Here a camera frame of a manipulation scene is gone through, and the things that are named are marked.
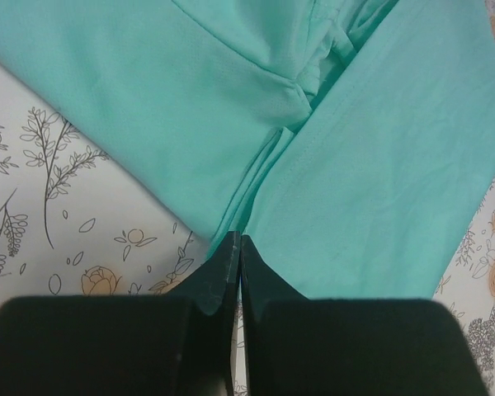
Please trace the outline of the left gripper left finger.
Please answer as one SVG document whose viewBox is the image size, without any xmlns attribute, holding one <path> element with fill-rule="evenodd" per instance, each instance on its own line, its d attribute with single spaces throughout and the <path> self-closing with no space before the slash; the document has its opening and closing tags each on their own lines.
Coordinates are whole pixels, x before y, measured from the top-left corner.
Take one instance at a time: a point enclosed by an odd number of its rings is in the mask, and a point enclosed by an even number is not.
<svg viewBox="0 0 495 396">
<path fill-rule="evenodd" d="M 230 395 L 240 236 L 165 295 L 0 308 L 0 395 Z"/>
</svg>

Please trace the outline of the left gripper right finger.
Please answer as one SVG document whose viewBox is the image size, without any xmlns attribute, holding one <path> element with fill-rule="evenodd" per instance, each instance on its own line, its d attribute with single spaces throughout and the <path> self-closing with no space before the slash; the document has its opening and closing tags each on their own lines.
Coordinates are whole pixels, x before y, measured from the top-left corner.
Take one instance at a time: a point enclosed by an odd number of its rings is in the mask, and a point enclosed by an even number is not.
<svg viewBox="0 0 495 396">
<path fill-rule="evenodd" d="M 308 299 L 241 239 L 252 395 L 485 395 L 459 324 L 426 299 Z"/>
</svg>

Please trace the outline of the teal t shirt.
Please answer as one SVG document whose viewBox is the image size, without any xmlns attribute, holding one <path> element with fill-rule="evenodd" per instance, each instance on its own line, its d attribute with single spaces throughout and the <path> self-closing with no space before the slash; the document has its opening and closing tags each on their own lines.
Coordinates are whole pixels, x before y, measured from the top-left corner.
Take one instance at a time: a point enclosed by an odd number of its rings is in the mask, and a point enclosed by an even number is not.
<svg viewBox="0 0 495 396">
<path fill-rule="evenodd" d="M 481 1 L 0 1 L 0 63 L 310 298 L 429 298 L 495 175 Z"/>
</svg>

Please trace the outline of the floral table mat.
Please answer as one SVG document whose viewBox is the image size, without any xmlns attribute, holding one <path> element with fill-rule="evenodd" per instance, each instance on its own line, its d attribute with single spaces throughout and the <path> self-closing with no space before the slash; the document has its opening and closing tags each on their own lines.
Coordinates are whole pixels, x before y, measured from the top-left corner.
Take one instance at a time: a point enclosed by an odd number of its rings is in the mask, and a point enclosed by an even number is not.
<svg viewBox="0 0 495 396">
<path fill-rule="evenodd" d="M 495 1 L 486 7 L 495 42 Z M 0 63 L 0 305 L 162 295 L 218 247 Z M 495 395 L 495 175 L 433 295 Z"/>
</svg>

